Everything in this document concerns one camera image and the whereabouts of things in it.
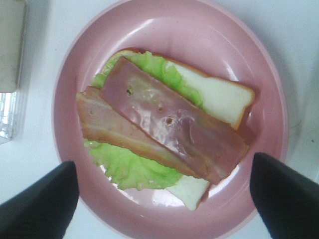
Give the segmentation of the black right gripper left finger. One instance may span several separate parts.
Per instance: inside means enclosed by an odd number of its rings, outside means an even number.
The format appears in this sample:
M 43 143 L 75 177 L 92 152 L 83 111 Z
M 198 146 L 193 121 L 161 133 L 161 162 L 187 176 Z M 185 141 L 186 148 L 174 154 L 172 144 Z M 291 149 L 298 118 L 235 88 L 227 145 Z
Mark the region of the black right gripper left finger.
M 2 239 L 61 239 L 79 200 L 75 163 L 67 161 L 0 206 Z

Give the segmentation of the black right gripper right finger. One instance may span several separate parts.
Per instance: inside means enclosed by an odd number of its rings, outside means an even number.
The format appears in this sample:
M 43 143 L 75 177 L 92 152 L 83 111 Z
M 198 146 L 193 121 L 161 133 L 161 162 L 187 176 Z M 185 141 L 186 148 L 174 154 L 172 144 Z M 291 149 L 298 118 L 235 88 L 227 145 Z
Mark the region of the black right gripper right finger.
M 266 153 L 255 153 L 250 193 L 273 239 L 319 237 L 319 185 Z

